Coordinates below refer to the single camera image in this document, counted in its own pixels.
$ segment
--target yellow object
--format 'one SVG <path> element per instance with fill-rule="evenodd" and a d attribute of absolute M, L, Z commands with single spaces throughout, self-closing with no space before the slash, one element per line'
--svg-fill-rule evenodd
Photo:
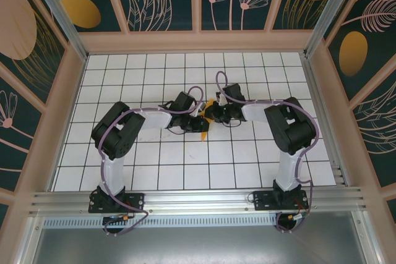
<path fill-rule="evenodd" d="M 202 112 L 200 113 L 201 116 L 205 116 L 205 110 L 206 110 L 209 106 L 213 105 L 213 102 L 215 102 L 215 100 L 213 100 L 213 99 L 211 99 L 211 100 L 208 101 L 208 103 L 207 103 L 206 106 L 205 106 L 204 111 L 202 111 Z M 212 120 L 211 120 L 211 119 L 208 119 L 207 117 L 206 117 L 205 119 L 209 122 L 209 126 L 210 126 L 210 123 L 212 122 Z M 201 134 L 200 134 L 200 139 L 201 139 L 202 142 L 205 140 L 206 135 L 208 135 L 208 132 L 201 132 Z"/>
<path fill-rule="evenodd" d="M 367 56 L 368 44 L 363 34 L 352 31 L 343 39 L 340 48 L 341 71 L 352 77 L 362 68 Z"/>
<path fill-rule="evenodd" d="M 0 0 L 0 53 L 22 60 L 36 45 L 35 12 L 28 0 Z"/>
<path fill-rule="evenodd" d="M 74 25 L 82 28 L 99 25 L 100 12 L 91 0 L 61 0 L 61 3 Z"/>

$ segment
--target grid tile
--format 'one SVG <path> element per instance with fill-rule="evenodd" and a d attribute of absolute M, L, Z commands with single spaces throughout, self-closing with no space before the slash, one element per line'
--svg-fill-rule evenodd
<path fill-rule="evenodd" d="M 194 85 L 205 91 L 204 100 L 215 99 L 215 75 L 225 69 L 229 83 L 239 83 L 246 99 L 297 96 L 316 117 L 296 53 L 90 56 L 53 189 L 93 190 L 98 185 L 101 158 L 90 133 L 115 102 L 131 108 L 157 106 Z M 219 79 L 224 86 L 223 76 Z M 199 99 L 200 92 L 191 95 Z M 323 139 L 305 160 L 302 180 L 311 178 L 311 170 L 315 186 L 334 185 Z M 127 190 L 271 187 L 278 161 L 279 149 L 264 122 L 242 122 L 233 128 L 213 122 L 204 142 L 200 133 L 183 134 L 179 127 L 142 130 L 124 158 L 124 183 Z"/>

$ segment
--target purple cable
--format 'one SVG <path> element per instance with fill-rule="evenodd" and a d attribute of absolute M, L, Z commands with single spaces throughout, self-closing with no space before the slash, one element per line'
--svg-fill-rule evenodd
<path fill-rule="evenodd" d="M 227 86 L 227 83 L 228 83 L 227 75 L 225 74 L 224 71 L 219 71 L 219 72 L 217 72 L 217 73 L 216 73 L 216 85 L 217 85 L 217 88 L 219 89 L 220 93 L 223 94 L 223 95 L 224 95 L 226 98 L 228 98 L 229 100 L 232 100 L 232 101 L 234 101 L 234 102 L 241 103 L 241 104 L 264 103 L 264 104 L 283 104 L 283 105 L 291 106 L 292 108 L 295 108 L 295 109 L 297 109 L 298 111 L 301 111 L 303 114 L 305 114 L 305 115 L 308 117 L 308 119 L 312 122 L 313 126 L 315 127 L 315 131 L 316 131 L 316 136 L 315 136 L 314 142 L 313 142 L 309 147 L 307 147 L 305 150 L 303 150 L 303 151 L 299 154 L 298 159 L 297 159 L 296 169 L 295 169 L 295 179 L 296 179 L 296 181 L 298 181 L 300 184 L 309 184 L 309 205 L 308 205 L 308 209 L 307 209 L 307 213 L 309 214 L 309 212 L 311 211 L 311 205 L 312 205 L 313 183 L 312 183 L 312 180 L 301 181 L 301 180 L 299 179 L 299 177 L 298 177 L 298 169 L 299 169 L 299 166 L 300 166 L 300 164 L 301 164 L 301 159 L 302 159 L 302 157 L 303 157 L 311 148 L 313 148 L 313 147 L 316 145 L 316 143 L 319 141 L 319 128 L 318 128 L 318 126 L 317 126 L 317 124 L 316 124 L 314 118 L 313 118 L 307 111 L 305 111 L 303 108 L 300 108 L 298 105 L 295 105 L 295 104 L 290 103 L 290 102 L 285 102 L 285 101 L 282 101 L 282 100 L 252 100 L 252 101 L 242 101 L 242 100 L 234 99 L 234 98 L 232 98 L 231 96 L 228 96 L 228 95 L 223 91 L 222 87 L 220 86 L 220 84 L 219 84 L 219 82 L 218 82 L 218 75 L 219 75 L 219 74 L 223 74 L 223 75 L 224 75 L 224 78 L 225 78 L 225 85 L 226 85 L 226 86 Z M 286 228 L 284 228 L 284 227 L 282 227 L 281 225 L 279 225 L 278 222 L 279 222 L 279 217 L 281 216 L 281 214 L 282 214 L 282 212 L 277 213 L 276 220 L 275 220 L 275 222 L 276 222 L 275 227 L 276 227 L 279 231 L 281 231 L 281 232 L 285 232 L 285 231 L 286 231 L 286 232 L 292 233 L 291 230 L 287 230 Z M 305 219 L 306 219 L 306 217 L 302 220 L 302 222 L 299 223 L 299 225 L 298 225 L 297 227 L 295 227 L 295 228 L 293 229 L 293 232 L 297 231 L 297 230 L 304 224 Z"/>
<path fill-rule="evenodd" d="M 120 236 L 123 235 L 125 233 L 128 233 L 130 230 L 134 229 L 138 224 L 140 224 L 140 222 L 142 222 L 146 217 L 148 217 L 149 213 L 145 210 L 140 210 L 138 208 L 134 208 L 131 207 L 125 203 L 123 203 L 122 201 L 118 200 L 110 191 L 109 187 L 107 186 L 107 182 L 105 179 L 105 159 L 106 156 L 105 154 L 102 152 L 101 148 L 103 146 L 103 142 L 105 141 L 105 138 L 107 137 L 107 135 L 110 133 L 110 130 L 115 127 L 115 125 L 125 116 L 127 116 L 130 113 L 134 113 L 134 112 L 138 112 L 138 111 L 163 111 L 164 113 L 169 113 L 169 114 L 187 114 L 187 113 L 191 113 L 193 112 L 196 108 L 198 108 L 200 106 L 200 104 L 202 103 L 202 100 L 204 99 L 204 91 L 200 86 L 192 86 L 189 90 L 188 93 L 190 94 L 190 91 L 192 89 L 199 89 L 200 90 L 200 100 L 197 102 L 197 104 L 195 106 L 193 106 L 192 108 L 186 110 L 186 111 L 169 111 L 167 109 L 163 109 L 163 108 L 134 108 L 134 109 L 130 109 L 128 111 L 126 111 L 125 113 L 122 113 L 121 115 L 119 115 L 119 117 L 117 117 L 117 119 L 114 120 L 113 123 L 111 123 L 111 125 L 109 126 L 109 128 L 107 128 L 107 130 L 105 131 L 105 133 L 103 134 L 103 136 L 101 137 L 100 141 L 99 141 L 99 146 L 98 146 L 98 151 L 99 151 L 99 155 L 101 156 L 101 166 L 100 166 L 100 176 L 101 176 L 101 180 L 102 183 L 108 193 L 108 195 L 118 204 L 120 204 L 121 206 L 127 208 L 128 210 L 132 210 L 138 213 L 144 213 L 145 215 L 143 216 L 143 218 L 139 219 L 135 224 L 133 224 L 131 227 L 128 227 L 126 229 L 123 229 L 121 231 L 119 231 L 118 233 L 110 233 L 107 230 L 108 225 L 111 223 L 111 221 L 109 221 L 107 224 L 105 224 L 105 232 L 106 235 L 112 235 L 114 237 L 116 236 Z"/>

